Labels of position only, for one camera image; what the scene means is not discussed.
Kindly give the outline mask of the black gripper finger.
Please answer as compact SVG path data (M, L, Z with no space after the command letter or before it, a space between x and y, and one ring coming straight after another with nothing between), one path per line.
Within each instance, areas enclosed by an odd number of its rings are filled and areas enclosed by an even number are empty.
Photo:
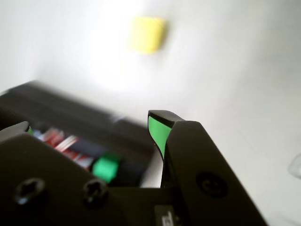
M28 130L24 121L0 131L1 225L108 225L103 186Z
M162 184L177 190L185 225L266 225L201 123L150 110L148 130L163 160Z

